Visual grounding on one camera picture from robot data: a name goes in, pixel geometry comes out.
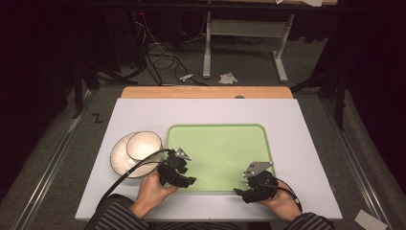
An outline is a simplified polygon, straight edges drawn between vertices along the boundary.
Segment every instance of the black cable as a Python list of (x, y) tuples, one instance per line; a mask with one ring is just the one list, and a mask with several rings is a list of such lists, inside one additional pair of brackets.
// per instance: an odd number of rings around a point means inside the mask
[(123, 180), (125, 180), (130, 174), (132, 174), (136, 169), (138, 169), (140, 166), (142, 166), (147, 160), (153, 158), (154, 156), (156, 156), (159, 153), (162, 152), (172, 152), (174, 151), (173, 149), (159, 149), (157, 151), (155, 151), (154, 153), (150, 154), (149, 156), (147, 156), (146, 158), (144, 158), (143, 160), (141, 160), (140, 162), (138, 162), (135, 166), (133, 166), (131, 169), (129, 169), (127, 171), (127, 173), (124, 173), (111, 187), (110, 189), (107, 190), (107, 192), (105, 192), (105, 194), (102, 196), (101, 201), (98, 204), (97, 209), (99, 208), (99, 206), (102, 204), (102, 202), (107, 199), (108, 196), (110, 196), (110, 194), (117, 188), (117, 186), (119, 186)]

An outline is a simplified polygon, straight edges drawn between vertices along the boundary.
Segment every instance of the striped sleeve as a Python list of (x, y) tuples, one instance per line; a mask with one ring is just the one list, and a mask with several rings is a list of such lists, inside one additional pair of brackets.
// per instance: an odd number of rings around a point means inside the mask
[(94, 229), (147, 230), (148, 224), (138, 219), (122, 204), (120, 204), (119, 202), (115, 202), (110, 207), (108, 207)]
[(285, 230), (334, 230), (332, 222), (313, 213), (305, 213), (290, 222)]

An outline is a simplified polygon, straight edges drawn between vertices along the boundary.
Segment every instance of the person's right hand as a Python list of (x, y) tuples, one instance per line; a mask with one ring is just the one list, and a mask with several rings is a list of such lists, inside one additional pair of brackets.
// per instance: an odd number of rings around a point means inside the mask
[(159, 182), (159, 174), (157, 172), (146, 176), (140, 185), (137, 200), (129, 207), (129, 210), (139, 219), (161, 205), (164, 200), (174, 192), (178, 187), (164, 187)]
[[(278, 180), (279, 187), (289, 190), (283, 182)], [(278, 218), (291, 222), (302, 214), (292, 195), (283, 190), (278, 190), (273, 198), (265, 199), (259, 202), (270, 209)]]

